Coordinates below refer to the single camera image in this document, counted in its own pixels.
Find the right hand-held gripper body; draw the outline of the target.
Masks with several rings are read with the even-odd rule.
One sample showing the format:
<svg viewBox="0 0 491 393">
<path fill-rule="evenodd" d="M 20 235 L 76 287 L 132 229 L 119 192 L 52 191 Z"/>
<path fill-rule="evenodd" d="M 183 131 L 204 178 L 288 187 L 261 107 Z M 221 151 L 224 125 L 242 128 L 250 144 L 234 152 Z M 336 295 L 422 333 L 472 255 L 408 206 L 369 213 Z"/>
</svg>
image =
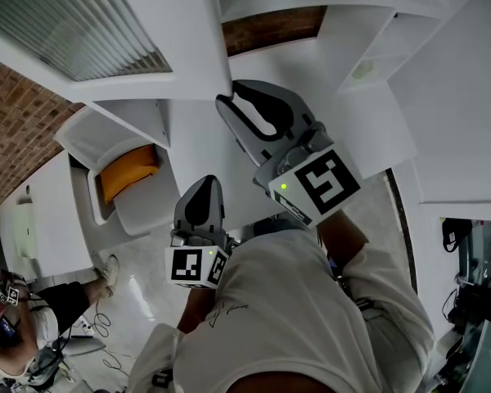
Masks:
<svg viewBox="0 0 491 393">
<path fill-rule="evenodd" d="M 302 224 L 315 226 L 361 189 L 361 176 L 345 146 L 314 123 L 265 161 L 254 183 Z"/>
</svg>

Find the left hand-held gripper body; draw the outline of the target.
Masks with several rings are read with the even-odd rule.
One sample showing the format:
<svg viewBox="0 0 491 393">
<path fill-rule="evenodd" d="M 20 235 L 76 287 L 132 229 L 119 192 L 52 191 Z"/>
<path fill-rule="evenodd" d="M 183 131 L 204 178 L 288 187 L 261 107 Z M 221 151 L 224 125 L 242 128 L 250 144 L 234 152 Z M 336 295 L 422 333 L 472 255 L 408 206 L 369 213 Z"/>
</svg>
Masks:
<svg viewBox="0 0 491 393">
<path fill-rule="evenodd" d="M 216 289 L 232 254 L 227 233 L 173 229 L 164 250 L 167 282 L 187 288 Z"/>
</svg>

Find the white ribbed glass cabinet door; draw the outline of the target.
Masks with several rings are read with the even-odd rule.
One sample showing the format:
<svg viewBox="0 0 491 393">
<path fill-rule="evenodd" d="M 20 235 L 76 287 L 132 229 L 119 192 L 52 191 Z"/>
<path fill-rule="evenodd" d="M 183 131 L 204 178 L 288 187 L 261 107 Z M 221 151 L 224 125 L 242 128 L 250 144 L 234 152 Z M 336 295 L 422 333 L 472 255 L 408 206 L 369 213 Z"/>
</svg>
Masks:
<svg viewBox="0 0 491 393">
<path fill-rule="evenodd" d="M 72 102 L 232 87 L 218 0 L 0 0 L 0 62 Z"/>
</svg>

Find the person's left forearm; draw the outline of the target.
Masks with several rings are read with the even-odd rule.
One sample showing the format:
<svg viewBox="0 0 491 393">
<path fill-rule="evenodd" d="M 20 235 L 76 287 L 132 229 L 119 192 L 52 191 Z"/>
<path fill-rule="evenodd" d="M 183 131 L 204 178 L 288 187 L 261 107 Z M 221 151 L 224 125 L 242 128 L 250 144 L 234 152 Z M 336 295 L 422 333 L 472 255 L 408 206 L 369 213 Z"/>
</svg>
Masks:
<svg viewBox="0 0 491 393">
<path fill-rule="evenodd" d="M 216 291 L 208 288 L 192 288 L 179 320 L 177 329 L 188 334 L 193 332 L 215 307 Z"/>
</svg>

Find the person's right forearm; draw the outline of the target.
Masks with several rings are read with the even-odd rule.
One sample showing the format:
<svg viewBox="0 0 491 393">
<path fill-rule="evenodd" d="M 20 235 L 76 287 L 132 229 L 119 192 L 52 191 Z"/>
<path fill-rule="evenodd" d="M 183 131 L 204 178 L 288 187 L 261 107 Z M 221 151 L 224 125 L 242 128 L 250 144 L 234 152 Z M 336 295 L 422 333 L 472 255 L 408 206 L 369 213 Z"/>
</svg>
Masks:
<svg viewBox="0 0 491 393">
<path fill-rule="evenodd" d="M 368 238 L 343 210 L 322 221 L 317 231 L 337 272 L 346 278 L 345 267 L 369 243 Z"/>
</svg>

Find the white desk with drawers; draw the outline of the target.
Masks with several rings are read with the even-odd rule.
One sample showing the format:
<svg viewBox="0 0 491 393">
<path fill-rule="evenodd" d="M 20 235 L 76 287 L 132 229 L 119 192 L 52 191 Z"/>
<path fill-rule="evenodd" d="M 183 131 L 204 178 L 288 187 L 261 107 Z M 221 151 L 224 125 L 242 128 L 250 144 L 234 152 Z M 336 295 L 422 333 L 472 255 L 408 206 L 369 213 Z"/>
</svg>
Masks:
<svg viewBox="0 0 491 393">
<path fill-rule="evenodd" d="M 345 93 L 334 92 L 314 40 L 268 47 L 229 60 L 234 79 L 258 79 L 289 88 L 341 141 L 363 178 L 416 155 L 417 149 L 387 83 Z M 178 190 L 184 193 L 207 174 L 223 189 L 224 227 L 234 230 L 280 211 L 253 184 L 255 167 L 239 148 L 211 101 L 161 102 L 169 132 L 169 161 Z"/>
</svg>

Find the white office chair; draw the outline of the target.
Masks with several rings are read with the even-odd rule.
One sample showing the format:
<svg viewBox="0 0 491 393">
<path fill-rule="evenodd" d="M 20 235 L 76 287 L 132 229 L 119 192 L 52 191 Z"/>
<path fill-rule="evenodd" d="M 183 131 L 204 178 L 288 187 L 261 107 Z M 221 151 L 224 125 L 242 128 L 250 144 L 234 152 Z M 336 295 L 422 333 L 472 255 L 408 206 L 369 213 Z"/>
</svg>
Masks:
<svg viewBox="0 0 491 393">
<path fill-rule="evenodd" d="M 92 216 L 99 225 L 117 218 L 124 231 L 137 236 L 173 221 L 180 198 L 166 149 L 155 145 L 111 118 L 85 106 L 57 131 L 55 139 L 88 169 L 87 185 Z M 159 171 L 119 194 L 106 204 L 100 173 L 113 161 L 136 148 L 154 145 Z"/>
</svg>

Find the orange cushion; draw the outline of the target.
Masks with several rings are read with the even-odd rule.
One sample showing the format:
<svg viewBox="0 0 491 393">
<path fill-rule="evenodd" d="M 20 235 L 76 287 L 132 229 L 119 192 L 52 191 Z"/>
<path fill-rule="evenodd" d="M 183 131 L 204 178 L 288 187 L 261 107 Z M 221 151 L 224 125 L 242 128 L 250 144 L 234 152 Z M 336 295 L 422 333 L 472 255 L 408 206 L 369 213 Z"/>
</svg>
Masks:
<svg viewBox="0 0 491 393">
<path fill-rule="evenodd" d="M 159 169 L 159 157 L 154 145 L 125 153 L 100 173 L 104 202 L 110 203 L 134 184 L 155 175 Z"/>
</svg>

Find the pale green bowl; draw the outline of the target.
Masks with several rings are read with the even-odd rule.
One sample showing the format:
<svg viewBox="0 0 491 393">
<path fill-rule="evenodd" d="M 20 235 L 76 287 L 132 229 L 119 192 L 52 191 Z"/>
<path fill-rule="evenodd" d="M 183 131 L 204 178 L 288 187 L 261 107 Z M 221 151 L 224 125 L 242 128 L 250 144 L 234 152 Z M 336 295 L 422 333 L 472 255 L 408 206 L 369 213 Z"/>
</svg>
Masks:
<svg viewBox="0 0 491 393">
<path fill-rule="evenodd" d="M 364 79 L 368 76 L 374 69 L 373 60 L 361 60 L 358 66 L 353 70 L 351 77 L 355 80 Z"/>
</svg>

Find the white cubby shelf unit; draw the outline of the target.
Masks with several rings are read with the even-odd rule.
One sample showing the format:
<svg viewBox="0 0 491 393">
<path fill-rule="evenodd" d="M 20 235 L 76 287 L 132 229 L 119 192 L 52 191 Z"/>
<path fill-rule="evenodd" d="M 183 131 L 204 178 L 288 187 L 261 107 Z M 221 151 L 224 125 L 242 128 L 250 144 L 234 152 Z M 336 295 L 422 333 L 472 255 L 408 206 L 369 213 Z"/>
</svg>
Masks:
<svg viewBox="0 0 491 393">
<path fill-rule="evenodd" d="M 393 7 L 329 6 L 316 44 L 331 89 L 348 92 L 384 83 L 441 25 L 441 19 Z M 364 79 L 353 79 L 353 70 L 367 59 L 373 60 L 373 71 Z"/>
</svg>

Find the white hutch support panel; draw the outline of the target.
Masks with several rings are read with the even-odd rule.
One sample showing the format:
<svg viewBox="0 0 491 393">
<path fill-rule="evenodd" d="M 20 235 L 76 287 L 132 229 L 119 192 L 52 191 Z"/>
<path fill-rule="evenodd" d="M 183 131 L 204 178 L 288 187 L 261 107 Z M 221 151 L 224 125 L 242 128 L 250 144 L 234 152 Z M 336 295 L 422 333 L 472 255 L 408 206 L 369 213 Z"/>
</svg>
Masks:
<svg viewBox="0 0 491 393">
<path fill-rule="evenodd" d="M 157 100 L 106 100 L 88 105 L 155 145 L 166 150 L 170 148 L 169 135 Z"/>
</svg>

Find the person's white t-shirt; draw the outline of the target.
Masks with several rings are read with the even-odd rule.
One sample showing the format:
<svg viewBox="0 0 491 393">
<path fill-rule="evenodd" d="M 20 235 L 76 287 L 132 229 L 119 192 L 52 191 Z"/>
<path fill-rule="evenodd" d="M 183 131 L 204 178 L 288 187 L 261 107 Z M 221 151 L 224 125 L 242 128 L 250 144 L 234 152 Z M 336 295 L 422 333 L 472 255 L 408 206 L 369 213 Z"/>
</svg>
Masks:
<svg viewBox="0 0 491 393">
<path fill-rule="evenodd" d="M 188 334 L 166 324 L 133 365 L 128 393 L 227 393 L 244 377 L 294 373 L 334 393 L 414 393 L 435 343 L 430 320 L 394 258 L 364 246 L 334 279 L 314 237 L 253 238 L 227 262 L 215 307 Z M 361 311 L 356 300 L 374 307 Z M 173 370 L 164 389 L 153 376 Z"/>
</svg>

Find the white plain table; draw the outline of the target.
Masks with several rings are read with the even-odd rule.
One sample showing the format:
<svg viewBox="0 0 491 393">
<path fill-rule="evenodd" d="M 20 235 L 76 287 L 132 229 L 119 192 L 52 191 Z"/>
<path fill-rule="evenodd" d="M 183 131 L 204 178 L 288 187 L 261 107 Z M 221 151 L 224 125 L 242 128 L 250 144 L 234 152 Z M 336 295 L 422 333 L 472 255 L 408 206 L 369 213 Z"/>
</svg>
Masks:
<svg viewBox="0 0 491 393">
<path fill-rule="evenodd" d="M 13 209 L 20 199 L 34 203 L 38 257 L 17 255 Z M 70 158 L 59 153 L 0 205 L 0 238 L 7 269 L 28 281 L 92 267 L 74 198 Z"/>
</svg>

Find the grey curved shell seat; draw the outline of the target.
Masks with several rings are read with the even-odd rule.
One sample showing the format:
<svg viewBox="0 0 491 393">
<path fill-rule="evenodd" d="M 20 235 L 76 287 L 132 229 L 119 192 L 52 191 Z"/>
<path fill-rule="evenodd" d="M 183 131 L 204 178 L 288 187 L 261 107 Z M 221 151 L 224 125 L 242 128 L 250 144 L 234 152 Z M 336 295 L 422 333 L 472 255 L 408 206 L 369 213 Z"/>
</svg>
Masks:
<svg viewBox="0 0 491 393">
<path fill-rule="evenodd" d="M 104 342 L 96 337 L 71 336 L 63 348 L 63 355 L 71 357 L 88 355 L 103 350 L 105 347 Z"/>
</svg>

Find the black hanging bag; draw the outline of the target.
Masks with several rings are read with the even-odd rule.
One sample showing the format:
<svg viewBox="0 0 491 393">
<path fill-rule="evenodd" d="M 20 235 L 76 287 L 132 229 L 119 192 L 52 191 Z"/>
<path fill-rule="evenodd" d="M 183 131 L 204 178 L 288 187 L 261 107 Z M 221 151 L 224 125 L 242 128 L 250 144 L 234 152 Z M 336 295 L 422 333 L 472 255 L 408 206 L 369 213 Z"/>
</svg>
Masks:
<svg viewBox="0 0 491 393">
<path fill-rule="evenodd" d="M 443 248 L 454 252 L 473 228 L 470 219 L 446 218 L 442 223 Z"/>
</svg>

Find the black equipment pile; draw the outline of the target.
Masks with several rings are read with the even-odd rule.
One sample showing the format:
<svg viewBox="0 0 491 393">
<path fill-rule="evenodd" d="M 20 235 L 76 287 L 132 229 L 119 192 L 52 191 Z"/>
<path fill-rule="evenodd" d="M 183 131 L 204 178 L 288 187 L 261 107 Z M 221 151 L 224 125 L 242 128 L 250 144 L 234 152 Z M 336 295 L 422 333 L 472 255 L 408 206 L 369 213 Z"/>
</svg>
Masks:
<svg viewBox="0 0 491 393">
<path fill-rule="evenodd" d="M 442 315 L 453 330 L 464 335 L 469 326 L 477 328 L 484 321 L 491 322 L 491 287 L 466 281 L 455 276 L 455 288 L 442 306 Z"/>
</svg>

